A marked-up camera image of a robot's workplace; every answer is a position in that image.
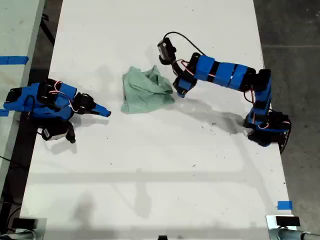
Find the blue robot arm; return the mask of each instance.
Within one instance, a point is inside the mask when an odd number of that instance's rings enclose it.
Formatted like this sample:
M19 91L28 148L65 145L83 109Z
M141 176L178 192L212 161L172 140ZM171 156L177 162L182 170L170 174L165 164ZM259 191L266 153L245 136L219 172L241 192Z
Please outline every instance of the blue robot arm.
M268 146L272 142L279 144L282 152L287 144L291 122L287 115L272 111L271 104L271 71L261 69L256 73L255 69L241 64L218 62L214 58L194 53L189 62L182 59L176 60L176 48L168 37L159 44L159 59L164 65L171 65L176 74L173 86L177 94L184 98L197 81L210 82L222 87L246 93L254 91L255 101L243 125L254 129L248 138L261 146ZM178 64L185 65L182 70Z
M41 83L11 89L3 107L10 111L29 113L34 124L43 129L43 139L53 140L65 136L74 143L74 129L69 119L75 113L103 117L111 115L109 110L95 103L90 95L76 92L73 86L46 79Z

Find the gray floor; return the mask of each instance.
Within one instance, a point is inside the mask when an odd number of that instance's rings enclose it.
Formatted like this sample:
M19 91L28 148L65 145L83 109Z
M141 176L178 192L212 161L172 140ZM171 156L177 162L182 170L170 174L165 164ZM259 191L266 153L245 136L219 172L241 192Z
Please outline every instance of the gray floor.
M320 233L320 1L254 3L265 67L272 70L272 107L288 114L293 124L282 154L293 213L300 216L303 230ZM47 0L44 10L54 34L61 5L62 0ZM34 71L49 69L52 51L39 30L32 61Z

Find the green towel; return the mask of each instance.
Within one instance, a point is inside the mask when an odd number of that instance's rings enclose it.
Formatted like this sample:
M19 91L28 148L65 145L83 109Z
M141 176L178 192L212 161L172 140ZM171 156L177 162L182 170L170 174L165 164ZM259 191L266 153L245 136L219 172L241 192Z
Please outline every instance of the green towel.
M121 111L128 114L148 113L173 104L175 100L168 79L160 75L156 65L141 72L133 66L123 75L123 105Z

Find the blue tape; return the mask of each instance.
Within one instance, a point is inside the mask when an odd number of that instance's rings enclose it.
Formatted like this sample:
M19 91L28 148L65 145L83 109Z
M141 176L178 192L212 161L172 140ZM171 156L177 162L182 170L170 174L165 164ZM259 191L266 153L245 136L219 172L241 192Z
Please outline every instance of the blue tape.
M278 201L278 210L292 210L292 201Z
M215 59L209 56L200 56L196 64L194 78L207 81L208 75L214 65Z
M213 83L218 84L222 87L227 87L234 68L235 64L233 63L221 62L216 71Z
M0 117L8 117L8 116L9 116L9 110L0 109Z
M28 60L27 56L0 56L0 65L26 65Z

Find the white table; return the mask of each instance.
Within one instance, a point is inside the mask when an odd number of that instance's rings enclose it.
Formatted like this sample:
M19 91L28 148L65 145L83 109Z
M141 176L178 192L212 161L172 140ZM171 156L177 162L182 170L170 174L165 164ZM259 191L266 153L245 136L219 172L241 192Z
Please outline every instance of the white table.
M28 56L26 65L0 65L0 109L10 89L25 87L45 0L1 0L0 56ZM11 159L19 128L20 114L10 112L0 117L0 156ZM5 183L9 162L0 159L0 192Z
M49 77L112 111L76 115L76 143L37 137L22 216L53 239L268 239L265 215L288 193L277 145L247 139L243 94L198 82L148 114L120 112L122 75L159 62L169 31L218 61L263 67L252 0L64 0ZM195 51L171 35L177 57Z

